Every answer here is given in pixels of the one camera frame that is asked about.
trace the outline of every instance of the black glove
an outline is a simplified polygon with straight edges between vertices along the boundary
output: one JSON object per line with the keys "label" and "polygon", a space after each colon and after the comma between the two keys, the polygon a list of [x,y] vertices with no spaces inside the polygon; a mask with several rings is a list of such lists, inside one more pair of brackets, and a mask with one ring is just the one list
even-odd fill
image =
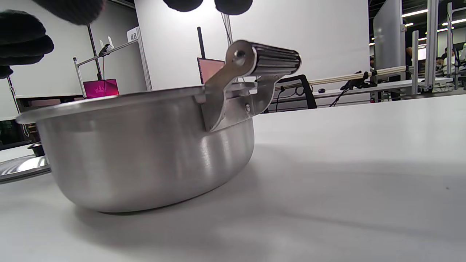
{"label": "black glove", "polygon": [[54,50],[42,23],[26,12],[0,12],[0,28],[0,79],[13,73],[10,66],[37,63]]}
{"label": "black glove", "polygon": [[[164,2],[168,7],[180,12],[192,11],[202,4],[202,0],[164,0]],[[229,15],[242,14],[249,10],[252,4],[253,0],[215,0],[217,10]]]}
{"label": "black glove", "polygon": [[224,14],[239,15],[251,8],[253,0],[215,0],[215,7]]}
{"label": "black glove", "polygon": [[88,25],[99,16],[105,0],[33,0],[52,14],[75,25]]}
{"label": "black glove", "polygon": [[171,9],[180,12],[189,12],[198,8],[203,0],[164,0],[165,4]]}

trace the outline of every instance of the ceiling light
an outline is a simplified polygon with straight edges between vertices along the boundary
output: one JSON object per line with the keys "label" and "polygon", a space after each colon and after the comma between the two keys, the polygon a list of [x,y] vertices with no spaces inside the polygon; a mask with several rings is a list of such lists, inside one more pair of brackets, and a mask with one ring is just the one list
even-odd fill
{"label": "ceiling light", "polygon": [[416,15],[416,14],[423,14],[423,13],[427,13],[428,11],[429,11],[428,9],[424,9],[424,10],[421,10],[421,11],[416,11],[416,12],[404,14],[401,17],[412,16],[412,15]]}
{"label": "ceiling light", "polygon": [[462,23],[462,22],[466,22],[466,19],[460,19],[460,20],[456,20],[456,21],[453,21],[452,24],[457,24],[457,23]]}
{"label": "ceiling light", "polygon": [[447,31],[447,30],[448,30],[448,28],[444,28],[444,29],[439,29],[439,30],[437,30],[437,32],[443,32],[443,31]]}

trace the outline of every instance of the monitor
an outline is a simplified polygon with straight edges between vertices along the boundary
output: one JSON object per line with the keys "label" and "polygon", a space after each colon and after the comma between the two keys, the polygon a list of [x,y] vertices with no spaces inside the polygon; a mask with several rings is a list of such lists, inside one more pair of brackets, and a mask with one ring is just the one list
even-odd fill
{"label": "monitor", "polygon": [[83,82],[87,98],[119,95],[116,81],[116,79],[107,79]]}
{"label": "monitor", "polygon": [[205,84],[207,80],[225,66],[225,61],[198,57],[198,65],[201,75],[201,84]]}
{"label": "monitor", "polygon": [[427,57],[427,48],[421,48],[418,50],[418,61],[425,60]]}

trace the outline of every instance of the black chair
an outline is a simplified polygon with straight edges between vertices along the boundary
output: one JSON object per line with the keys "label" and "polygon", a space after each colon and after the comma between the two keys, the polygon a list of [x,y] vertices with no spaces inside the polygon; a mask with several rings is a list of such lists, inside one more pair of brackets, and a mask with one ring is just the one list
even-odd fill
{"label": "black chair", "polygon": [[308,109],[316,109],[317,104],[315,103],[315,98],[314,98],[314,95],[312,94],[312,89],[309,86],[309,81],[305,75],[282,78],[277,82],[277,84],[287,83],[287,82],[292,82],[292,81],[297,81],[297,80],[301,81],[301,85],[304,89],[303,90],[304,95],[306,96],[306,102],[308,104]]}

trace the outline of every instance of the pot handle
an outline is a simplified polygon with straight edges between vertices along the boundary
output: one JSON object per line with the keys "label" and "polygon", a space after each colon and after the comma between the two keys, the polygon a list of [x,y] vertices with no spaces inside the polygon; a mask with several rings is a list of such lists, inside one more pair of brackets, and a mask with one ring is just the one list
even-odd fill
{"label": "pot handle", "polygon": [[[205,84],[201,105],[207,131],[214,132],[243,122],[265,111],[274,97],[275,83],[301,66],[298,52],[263,44],[235,41],[226,52],[225,66]],[[226,98],[237,77],[258,76],[257,94]]]}

